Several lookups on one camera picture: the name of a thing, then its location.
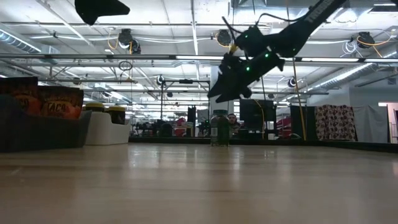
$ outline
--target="white wall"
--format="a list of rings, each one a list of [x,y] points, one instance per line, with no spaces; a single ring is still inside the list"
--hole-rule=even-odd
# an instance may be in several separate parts
[[[398,85],[351,87],[351,106],[377,105],[379,102],[398,102]]]
[[[394,110],[398,111],[398,103],[388,103],[387,107],[388,107],[388,120],[390,125],[391,143],[398,143],[398,139],[395,138],[396,136],[398,136],[398,130],[397,130],[396,115],[394,113]]]
[[[349,86],[344,85],[339,90],[329,90],[329,95],[314,95],[307,100],[308,106],[350,105]]]

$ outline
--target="fluorescent light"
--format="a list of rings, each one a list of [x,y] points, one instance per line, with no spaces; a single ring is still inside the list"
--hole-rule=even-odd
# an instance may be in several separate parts
[[[222,56],[189,56],[189,55],[178,55],[175,57],[177,60],[222,60]]]
[[[398,11],[397,12],[393,12],[393,11],[391,11],[391,12],[369,12],[369,14],[397,14],[398,13]]]
[[[14,39],[16,39],[16,40],[18,40],[18,41],[20,41],[20,42],[22,42],[22,43],[28,45],[29,47],[32,47],[33,49],[37,50],[38,52],[41,52],[40,49],[38,49],[37,47],[33,46],[32,44],[30,44],[30,43],[28,43],[28,42],[26,42],[26,41],[23,41],[22,39],[20,39],[20,38],[18,38],[18,37],[16,37],[16,36],[14,36],[14,35],[12,35],[12,34],[6,32],[6,31],[4,31],[4,30],[2,30],[2,29],[0,29],[0,31],[3,32],[3,33],[5,33],[5,34],[7,34],[7,35],[10,35],[12,38],[14,38]]]
[[[49,84],[44,83],[44,82],[38,82],[38,85],[39,85],[39,86],[49,86]]]
[[[119,100],[123,100],[123,98],[124,98],[124,96],[122,96],[120,93],[116,93],[114,91],[112,91],[110,95],[112,95],[113,97],[115,97],[116,99],[119,99]]]
[[[112,50],[110,50],[110,49],[105,49],[105,52],[108,52],[108,53],[114,54],[114,53],[113,53],[113,51],[112,51]]]
[[[397,52],[393,52],[391,54],[387,54],[386,56],[384,56],[384,58],[388,58],[388,57],[391,57],[391,56],[396,55],[396,54],[397,54]]]
[[[302,62],[357,62],[357,58],[303,58]]]
[[[370,58],[366,59],[365,62],[373,62],[373,63],[396,63],[398,59],[389,59],[389,58]]]
[[[84,97],[83,101],[94,101],[93,99],[89,98],[89,97]]]
[[[373,6],[395,6],[394,3],[375,3]]]

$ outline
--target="ceiling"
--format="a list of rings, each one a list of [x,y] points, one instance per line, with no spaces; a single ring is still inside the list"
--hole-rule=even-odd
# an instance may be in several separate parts
[[[131,28],[132,35],[140,38],[141,54],[169,54],[169,55],[217,55],[222,56],[227,49],[220,46],[217,41],[211,39],[220,29],[225,29],[222,16],[228,18],[229,22],[244,30],[258,18],[260,13],[268,12],[280,17],[286,16],[285,1],[255,1],[256,14],[254,14],[250,1],[237,4],[236,1],[228,0],[121,0],[130,7],[131,12],[127,16],[100,17],[93,27],[83,23],[74,8],[72,0],[48,0],[50,7],[46,9],[36,0],[2,0],[0,1],[0,23],[13,34],[19,35],[32,45],[49,45],[57,49],[61,54],[126,54],[126,50],[117,47],[116,40],[106,40],[108,37],[117,37],[117,34],[124,28]],[[306,13],[309,5],[316,1],[293,1],[290,0],[290,18],[296,18]],[[342,9],[334,14],[314,33],[308,44],[299,52],[299,57],[368,57],[376,52],[373,48],[358,49],[359,52],[345,54],[345,43],[341,41],[349,40],[358,32],[370,32],[376,42],[383,42],[392,35],[397,34],[395,27],[398,24],[398,14],[371,14],[368,13],[374,1],[350,1],[351,8]],[[193,36],[191,23],[195,18],[196,37]],[[62,22],[61,18],[70,24],[75,31],[69,29]],[[286,22],[278,21],[270,17],[263,17],[260,25],[263,34],[278,33],[287,26]],[[84,40],[79,39],[76,32],[84,38],[90,39],[89,45]],[[181,40],[181,43],[173,43],[170,40]],[[388,47],[395,42],[392,39],[380,49]],[[21,54],[19,49],[0,42],[0,53]],[[30,68],[48,77],[50,67],[39,66],[40,61],[14,60],[21,65]],[[59,63],[76,63],[72,60],[59,60]],[[134,61],[133,64],[142,64],[142,67],[125,72],[123,78],[132,76],[138,84],[130,83],[107,83],[105,88],[109,90],[154,90],[159,88],[155,84],[155,79],[162,74],[168,80],[179,80],[183,78],[205,81],[210,80],[211,66],[216,64],[200,63],[198,68],[195,63],[182,63],[172,65],[174,62],[155,61],[159,63],[151,67],[151,61]],[[315,63],[300,63],[296,66],[297,78],[303,80],[301,87],[311,85],[332,72],[339,70],[346,65],[322,65]],[[53,67],[53,73],[59,72],[63,67]],[[116,76],[122,74],[118,67],[112,68]],[[112,80],[115,77],[112,69],[108,67],[68,67],[66,71],[60,72],[58,78],[89,78],[94,80]],[[267,91],[288,90],[287,80],[293,77],[294,68],[288,65],[283,72],[273,69],[263,76],[264,88]],[[261,82],[251,85],[254,90],[261,91]],[[197,90],[198,85],[187,86],[185,84],[174,84],[170,90]],[[121,93],[127,98],[131,98],[131,93]],[[254,98],[261,98],[262,95],[254,95]],[[193,94],[174,94],[175,100],[207,100],[206,93]],[[135,102],[142,103],[155,100],[153,96],[146,93],[135,93]]]

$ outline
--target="yellow cable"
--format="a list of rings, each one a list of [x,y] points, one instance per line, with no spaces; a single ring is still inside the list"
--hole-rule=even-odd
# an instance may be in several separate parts
[[[286,3],[286,11],[287,11],[287,19],[290,20],[289,16],[289,0],[285,0]],[[298,99],[298,105],[300,107],[300,116],[301,116],[301,127],[303,129],[303,138],[304,141],[307,140],[307,133],[305,132],[305,123],[304,123],[304,114],[303,114],[303,107],[301,106],[301,100],[300,100],[300,93],[299,93],[299,83],[297,82],[297,71],[296,71],[296,63],[293,57],[293,70],[294,70],[294,81],[296,83],[296,92],[297,92],[297,99]]]
[[[224,45],[220,44],[220,43],[218,42],[217,38],[218,38],[218,33],[216,33],[216,41],[217,41],[217,44],[218,44],[218,45],[220,45],[220,46],[222,46],[222,47],[228,47],[228,48],[231,46],[231,45],[224,46]]]
[[[383,56],[381,56],[380,52],[377,50],[377,48],[375,46],[373,46],[374,50],[377,52],[377,54],[380,56],[380,58],[383,58]]]
[[[361,36],[358,36],[358,37],[356,38],[356,41],[358,41],[359,43],[361,43],[361,44],[363,44],[363,45],[367,45],[367,46],[380,46],[380,45],[383,45],[383,44],[386,44],[386,43],[390,42],[390,40],[392,39],[392,36],[390,35],[390,38],[388,38],[388,40],[386,40],[386,41],[384,41],[384,42],[381,42],[381,43],[378,43],[378,44],[369,44],[369,43],[365,43],[365,42],[360,41],[360,40],[359,40],[360,37],[361,37]]]
[[[261,113],[262,113],[262,140],[264,140],[264,132],[266,131],[265,129],[264,129],[264,123],[266,122],[265,121],[265,117],[264,117],[264,110],[262,109],[262,106],[260,105],[260,103],[257,101],[257,100],[255,100],[255,99],[253,99],[258,105],[259,105],[259,107],[260,107],[260,109],[261,109]]]
[[[118,47],[118,44],[119,44],[119,34],[118,34],[118,38],[116,39],[116,45],[115,45],[114,47],[111,45],[111,42],[110,42],[110,40],[109,40],[110,37],[111,37],[111,32],[109,32],[109,35],[108,35],[108,45],[109,45],[109,47],[110,47],[112,50],[116,50],[117,47]]]
[[[231,44],[231,47],[229,48],[229,52],[231,52],[232,54],[234,54],[238,49],[238,46],[236,46],[235,44]]]

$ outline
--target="curtain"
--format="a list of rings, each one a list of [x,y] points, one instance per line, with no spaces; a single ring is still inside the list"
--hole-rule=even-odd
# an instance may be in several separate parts
[[[315,111],[319,140],[355,141],[354,111],[350,106],[323,105]]]
[[[359,142],[388,143],[387,107],[355,106],[354,115]]]

